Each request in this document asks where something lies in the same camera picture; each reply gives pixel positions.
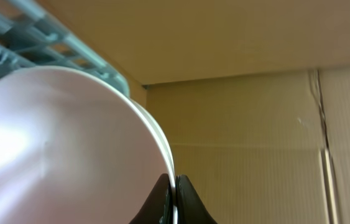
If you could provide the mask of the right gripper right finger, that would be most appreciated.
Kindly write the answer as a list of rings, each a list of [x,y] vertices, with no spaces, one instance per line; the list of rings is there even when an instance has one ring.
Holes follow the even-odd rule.
[[[217,224],[186,175],[176,176],[176,203],[179,224]]]

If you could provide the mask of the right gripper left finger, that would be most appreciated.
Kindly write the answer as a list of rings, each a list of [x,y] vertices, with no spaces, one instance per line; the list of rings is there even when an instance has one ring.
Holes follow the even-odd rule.
[[[172,188],[168,174],[162,174],[130,224],[172,224]]]

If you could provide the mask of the small pink bowl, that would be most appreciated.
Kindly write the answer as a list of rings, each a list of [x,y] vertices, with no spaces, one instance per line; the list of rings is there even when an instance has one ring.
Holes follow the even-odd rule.
[[[173,157],[162,128],[106,82],[65,67],[0,79],[0,223],[130,223]]]

